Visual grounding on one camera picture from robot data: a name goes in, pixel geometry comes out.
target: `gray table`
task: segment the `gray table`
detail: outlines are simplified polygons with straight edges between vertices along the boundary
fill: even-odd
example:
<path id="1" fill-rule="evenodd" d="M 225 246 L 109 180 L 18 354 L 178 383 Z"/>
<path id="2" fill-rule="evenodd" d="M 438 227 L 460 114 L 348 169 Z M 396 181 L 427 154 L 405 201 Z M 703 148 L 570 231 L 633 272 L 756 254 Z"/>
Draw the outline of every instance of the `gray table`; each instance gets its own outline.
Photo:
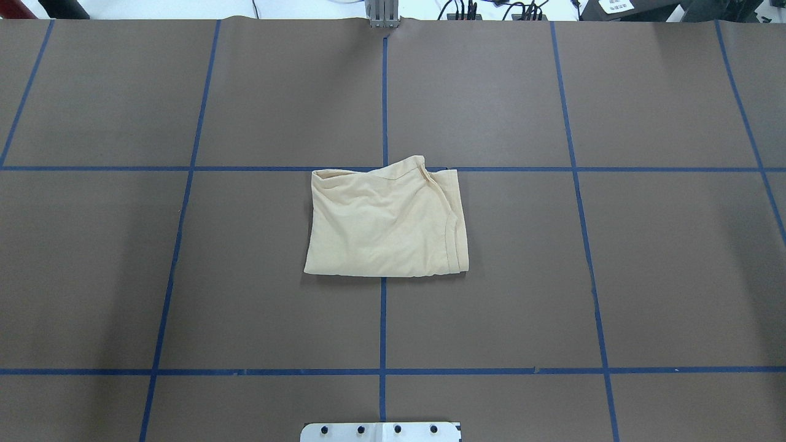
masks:
<path id="1" fill-rule="evenodd" d="M 784 37 L 3 20 L 0 439 L 783 440 Z M 470 271 L 303 274 L 310 171 L 413 154 Z"/>

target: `white bracket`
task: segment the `white bracket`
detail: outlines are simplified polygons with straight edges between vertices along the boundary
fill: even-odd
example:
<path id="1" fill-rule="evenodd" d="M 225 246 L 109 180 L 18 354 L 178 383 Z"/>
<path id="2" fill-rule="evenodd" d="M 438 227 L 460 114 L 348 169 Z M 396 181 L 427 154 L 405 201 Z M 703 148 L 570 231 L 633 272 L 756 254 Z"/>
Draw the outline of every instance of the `white bracket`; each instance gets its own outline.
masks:
<path id="1" fill-rule="evenodd" d="M 372 28 L 398 28 L 399 0 L 365 0 L 365 16 Z"/>
<path id="2" fill-rule="evenodd" d="M 308 424 L 300 442 L 461 442 L 456 422 Z"/>

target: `cream fabric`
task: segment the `cream fabric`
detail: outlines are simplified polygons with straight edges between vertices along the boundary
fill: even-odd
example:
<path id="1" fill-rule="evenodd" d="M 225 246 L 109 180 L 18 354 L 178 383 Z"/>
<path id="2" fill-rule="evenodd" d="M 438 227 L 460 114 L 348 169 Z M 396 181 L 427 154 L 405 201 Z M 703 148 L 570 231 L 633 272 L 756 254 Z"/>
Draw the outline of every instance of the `cream fabric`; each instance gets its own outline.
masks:
<path id="1" fill-rule="evenodd" d="M 305 272 L 429 276 L 469 270 L 458 174 L 409 157 L 371 172 L 311 174 L 314 223 Z"/>

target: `folded cloth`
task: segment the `folded cloth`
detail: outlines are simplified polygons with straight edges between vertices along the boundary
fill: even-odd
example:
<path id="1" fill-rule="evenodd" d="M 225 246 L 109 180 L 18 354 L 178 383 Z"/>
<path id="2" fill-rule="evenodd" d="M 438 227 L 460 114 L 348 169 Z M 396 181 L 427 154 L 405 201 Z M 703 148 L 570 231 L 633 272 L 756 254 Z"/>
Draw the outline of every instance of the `folded cloth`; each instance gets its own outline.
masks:
<path id="1" fill-rule="evenodd" d="M 370 172 L 311 174 L 314 222 L 304 271 L 430 276 L 469 270 L 458 173 L 416 155 Z"/>

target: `dark red object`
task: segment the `dark red object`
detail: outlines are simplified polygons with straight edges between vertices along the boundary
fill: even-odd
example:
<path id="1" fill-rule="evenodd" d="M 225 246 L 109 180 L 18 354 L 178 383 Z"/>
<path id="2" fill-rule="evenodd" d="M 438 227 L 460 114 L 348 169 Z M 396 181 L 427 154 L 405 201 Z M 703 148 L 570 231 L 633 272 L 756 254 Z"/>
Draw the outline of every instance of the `dark red object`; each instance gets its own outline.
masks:
<path id="1" fill-rule="evenodd" d="M 0 0 L 0 17 L 3 18 L 38 18 L 21 0 Z"/>

